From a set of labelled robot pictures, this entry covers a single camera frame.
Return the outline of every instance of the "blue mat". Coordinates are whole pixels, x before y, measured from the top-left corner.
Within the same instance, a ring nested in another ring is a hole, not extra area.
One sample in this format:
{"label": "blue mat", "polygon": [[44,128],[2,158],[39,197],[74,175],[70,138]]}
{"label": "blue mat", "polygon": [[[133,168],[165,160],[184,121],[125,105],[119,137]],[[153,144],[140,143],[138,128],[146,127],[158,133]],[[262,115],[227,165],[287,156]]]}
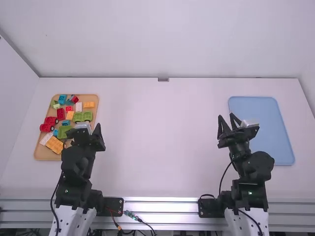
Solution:
{"label": "blue mat", "polygon": [[257,136],[250,141],[252,152],[265,151],[275,165],[293,165],[295,158],[278,103],[272,97],[230,97],[230,111],[240,120],[259,122]]}

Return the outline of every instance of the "white wall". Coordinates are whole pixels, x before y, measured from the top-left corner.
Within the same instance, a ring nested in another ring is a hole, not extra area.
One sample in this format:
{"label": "white wall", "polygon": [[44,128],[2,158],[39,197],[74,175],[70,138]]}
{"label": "white wall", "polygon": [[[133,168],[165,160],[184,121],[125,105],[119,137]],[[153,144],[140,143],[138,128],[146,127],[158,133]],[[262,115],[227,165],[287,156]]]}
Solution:
{"label": "white wall", "polygon": [[313,0],[11,0],[0,28],[42,76],[297,77],[315,112]]}
{"label": "white wall", "polygon": [[1,176],[39,78],[1,35],[0,37]]}

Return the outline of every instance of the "yellow lego brick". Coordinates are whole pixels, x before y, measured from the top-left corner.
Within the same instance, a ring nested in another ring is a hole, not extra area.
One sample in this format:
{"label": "yellow lego brick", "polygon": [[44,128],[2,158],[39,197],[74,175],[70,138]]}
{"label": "yellow lego brick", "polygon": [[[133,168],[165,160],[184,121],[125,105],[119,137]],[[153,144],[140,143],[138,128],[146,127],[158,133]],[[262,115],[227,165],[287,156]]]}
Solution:
{"label": "yellow lego brick", "polygon": [[67,116],[65,119],[72,120],[74,115],[74,111],[68,111]]}
{"label": "yellow lego brick", "polygon": [[94,108],[95,102],[85,102],[83,108]]}
{"label": "yellow lego brick", "polygon": [[63,150],[63,143],[57,139],[55,136],[52,136],[46,143],[46,147],[51,149],[54,153],[60,154]]}

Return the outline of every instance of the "green lego brick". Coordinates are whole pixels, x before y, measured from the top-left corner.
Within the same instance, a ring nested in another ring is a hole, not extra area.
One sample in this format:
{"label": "green lego brick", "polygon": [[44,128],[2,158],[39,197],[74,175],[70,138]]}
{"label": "green lego brick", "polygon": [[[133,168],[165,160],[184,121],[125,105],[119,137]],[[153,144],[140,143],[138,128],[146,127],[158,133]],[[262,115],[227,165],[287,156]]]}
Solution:
{"label": "green lego brick", "polygon": [[93,119],[93,114],[91,111],[87,111],[83,113],[82,121],[92,121],[92,119]]}
{"label": "green lego brick", "polygon": [[51,100],[50,106],[51,106],[52,108],[53,108],[54,105],[56,105],[56,104],[58,104],[58,101],[56,101],[56,100]]}
{"label": "green lego brick", "polygon": [[73,115],[74,122],[82,122],[83,121],[83,114],[82,112],[75,112]]}
{"label": "green lego brick", "polygon": [[66,139],[67,138],[67,135],[65,134],[66,131],[72,129],[72,126],[71,125],[63,125],[63,126],[60,126],[59,127],[59,130],[58,130],[58,135],[57,135],[57,138],[58,139]]}

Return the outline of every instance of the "cork board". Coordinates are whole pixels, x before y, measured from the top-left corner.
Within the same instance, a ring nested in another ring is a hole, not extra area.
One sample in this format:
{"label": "cork board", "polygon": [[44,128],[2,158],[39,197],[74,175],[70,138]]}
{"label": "cork board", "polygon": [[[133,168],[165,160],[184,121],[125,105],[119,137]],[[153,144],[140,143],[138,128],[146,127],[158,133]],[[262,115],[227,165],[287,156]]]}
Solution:
{"label": "cork board", "polygon": [[[58,101],[59,96],[60,96],[60,94],[56,94],[55,96],[52,97],[51,100]],[[93,119],[90,122],[92,130],[93,130],[94,129],[94,122],[95,122],[95,118],[96,118],[97,106],[98,106],[98,96],[96,94],[75,94],[75,96],[78,97],[79,102],[82,102],[82,111],[83,112],[91,111],[93,113]],[[94,108],[84,108],[83,107],[84,102],[95,102],[95,107]],[[65,110],[66,106],[67,105],[65,104],[65,105],[61,105],[60,107],[64,108],[64,110]],[[47,111],[46,117],[56,117],[57,116],[57,109],[54,109],[54,108],[52,108],[50,106],[50,101],[47,104],[47,107],[48,107],[48,111]],[[61,125],[62,125],[62,121],[59,121],[59,123],[55,125],[55,129],[59,129],[59,127]],[[75,126],[75,123],[73,122],[73,120],[71,120],[70,125],[72,127]],[[34,151],[34,159],[35,160],[45,160],[45,161],[48,161],[48,160],[50,160],[50,161],[60,161],[61,160],[61,154],[60,155],[55,154],[52,150],[50,150],[46,146],[43,146],[42,144],[39,143],[40,140],[42,140],[42,138],[46,134],[47,134],[46,132],[40,132],[40,134],[39,134],[39,137],[38,137],[38,140],[37,140],[37,144],[36,144],[36,147],[35,147],[35,151]],[[70,142],[71,142],[71,140],[68,140],[66,142],[66,147],[71,145]]]}

